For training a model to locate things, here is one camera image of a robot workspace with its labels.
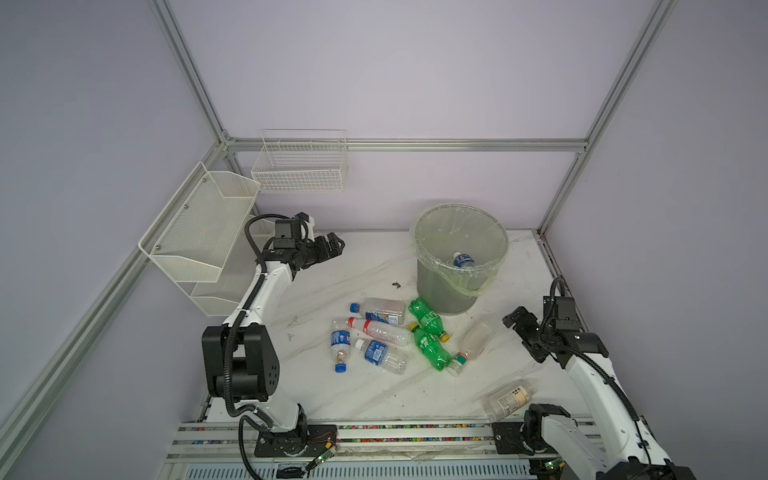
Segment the clear bottle green red cap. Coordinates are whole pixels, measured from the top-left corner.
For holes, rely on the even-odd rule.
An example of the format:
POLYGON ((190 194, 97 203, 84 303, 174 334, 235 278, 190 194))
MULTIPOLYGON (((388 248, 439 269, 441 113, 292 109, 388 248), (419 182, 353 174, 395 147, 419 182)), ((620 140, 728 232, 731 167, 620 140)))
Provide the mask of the clear bottle green red cap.
POLYGON ((458 352, 446 370, 453 376, 459 376, 468 362, 478 359, 494 335, 495 326, 491 319, 475 321, 459 342, 458 352))

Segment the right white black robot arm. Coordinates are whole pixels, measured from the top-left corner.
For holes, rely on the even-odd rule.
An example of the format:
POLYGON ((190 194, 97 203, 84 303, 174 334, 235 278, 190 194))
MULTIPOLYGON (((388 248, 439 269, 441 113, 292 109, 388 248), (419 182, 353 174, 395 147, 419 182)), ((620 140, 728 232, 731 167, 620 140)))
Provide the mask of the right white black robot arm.
POLYGON ((583 329, 565 297, 544 302, 539 320, 523 306, 502 319, 531 357, 549 357, 566 372, 583 398, 602 445, 579 428, 575 417, 554 404, 529 405, 520 435, 529 453, 554 451, 561 479, 693 479, 692 470, 673 462, 616 378, 599 336, 583 329))

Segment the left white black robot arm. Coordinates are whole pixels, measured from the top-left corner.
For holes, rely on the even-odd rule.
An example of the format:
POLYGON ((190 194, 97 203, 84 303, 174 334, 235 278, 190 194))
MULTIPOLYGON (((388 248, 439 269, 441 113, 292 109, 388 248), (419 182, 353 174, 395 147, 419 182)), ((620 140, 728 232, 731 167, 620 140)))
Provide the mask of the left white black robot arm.
POLYGON ((270 250, 245 236, 256 256, 255 273, 235 311, 202 335, 205 378, 209 394, 224 402, 233 418, 261 421, 271 433, 297 430, 305 421, 301 405, 280 387, 280 360, 267 322, 297 273, 340 256, 345 242, 331 232, 315 238, 280 238, 270 250))

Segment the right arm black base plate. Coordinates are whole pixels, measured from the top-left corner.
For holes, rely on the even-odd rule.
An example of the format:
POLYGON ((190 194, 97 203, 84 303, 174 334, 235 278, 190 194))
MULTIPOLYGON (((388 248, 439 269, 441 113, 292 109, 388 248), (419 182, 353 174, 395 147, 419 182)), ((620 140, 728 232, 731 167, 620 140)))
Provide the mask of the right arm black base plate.
POLYGON ((544 441, 540 429, 530 427, 523 421, 492 423, 491 429, 499 455, 535 456, 556 453, 556 450, 544 441))

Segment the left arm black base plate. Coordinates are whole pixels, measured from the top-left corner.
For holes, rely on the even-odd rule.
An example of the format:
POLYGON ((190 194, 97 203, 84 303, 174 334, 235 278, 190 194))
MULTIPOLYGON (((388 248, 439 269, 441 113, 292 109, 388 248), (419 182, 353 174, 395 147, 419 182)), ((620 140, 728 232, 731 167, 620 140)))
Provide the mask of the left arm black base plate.
POLYGON ((260 435, 253 453, 256 458, 316 457, 335 444, 338 428, 332 424, 310 424, 305 433, 297 429, 260 435))

